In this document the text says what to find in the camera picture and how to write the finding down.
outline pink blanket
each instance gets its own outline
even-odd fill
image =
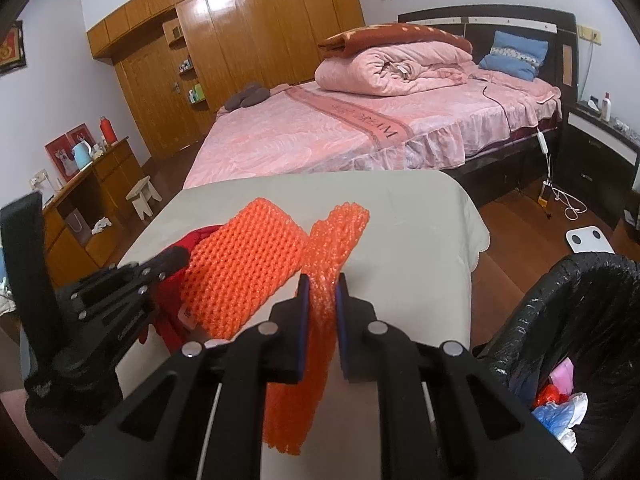
[[[316,82],[338,92],[409,95],[466,83],[460,65],[471,59],[440,41],[375,46],[348,59],[325,59],[316,69]]]
[[[324,91],[315,82],[301,85],[304,91],[337,100],[337,106],[344,103],[345,115],[358,107],[374,112],[356,117],[369,127],[393,121],[402,134],[390,137],[393,142],[385,146],[377,146],[363,124],[354,124],[353,115],[345,120],[340,110],[318,109],[326,106],[324,100],[314,107],[313,100],[302,102],[285,91],[240,108],[213,125],[184,187],[282,173],[455,168],[464,164],[465,155],[510,136],[502,108],[487,96],[504,106],[513,130],[560,113],[557,89],[543,81],[522,82],[522,89],[515,89],[510,85],[519,86],[520,80],[484,82],[474,79],[475,66],[464,69],[472,74],[467,84],[407,96],[361,96]],[[485,88],[487,96],[482,95]],[[551,97],[543,101],[545,93]]]

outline electrical outlet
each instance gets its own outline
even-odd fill
[[[47,173],[47,170],[40,170],[38,173],[33,175],[33,182],[35,184],[41,184],[45,180],[47,180],[48,177],[49,177],[49,173]]]
[[[599,30],[587,27],[586,25],[578,25],[578,36],[583,40],[591,41],[597,45],[602,44],[602,35]]]

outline black garbage bag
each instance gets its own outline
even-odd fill
[[[573,428],[585,478],[640,478],[640,264],[608,253],[564,258],[478,355],[527,406],[565,357],[574,392],[589,398]]]

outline white tablecloth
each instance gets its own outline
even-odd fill
[[[370,211],[360,243],[344,266],[352,296],[373,303],[376,315],[412,339],[437,346],[469,344],[471,272],[489,246],[489,232],[466,192],[437,171],[345,171],[229,180],[182,190],[133,244],[122,263],[144,261],[188,232],[223,224],[256,197],[282,208],[307,232],[335,205],[357,202]],[[250,319],[292,297],[289,280]],[[151,333],[118,366],[130,393],[168,356]],[[324,397],[299,457],[263,448],[262,478],[372,479],[380,477],[378,400],[373,384],[349,385],[334,356]]]

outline pink bedspread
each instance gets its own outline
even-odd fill
[[[545,82],[510,88],[504,81],[474,79],[471,65],[465,70],[471,74],[467,84],[407,96],[360,96],[325,91],[315,82],[302,85],[305,91],[365,107],[409,128],[386,146],[377,146],[355,123],[293,99],[287,91],[226,114],[213,125],[184,188],[283,173],[456,168],[465,155],[510,136],[500,105],[482,95],[484,88],[504,106],[513,130],[560,113],[556,92]],[[539,102],[544,94],[549,98]]]

